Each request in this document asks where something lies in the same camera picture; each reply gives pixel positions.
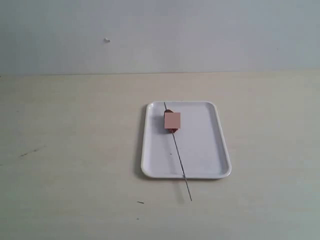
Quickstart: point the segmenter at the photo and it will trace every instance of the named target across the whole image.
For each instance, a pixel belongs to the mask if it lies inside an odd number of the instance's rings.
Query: beige table
[[[193,202],[140,170],[161,100],[219,110],[232,173]],[[319,239],[320,70],[2,76],[0,114],[1,240]]]

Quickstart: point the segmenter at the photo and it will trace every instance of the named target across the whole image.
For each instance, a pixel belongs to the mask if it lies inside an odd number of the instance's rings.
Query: rectangular tray
[[[175,133],[188,179],[221,179],[231,173],[231,163],[217,108],[207,101],[165,101],[168,109],[181,113]],[[183,178],[173,136],[164,127],[165,105],[147,106],[141,169],[150,178]]]

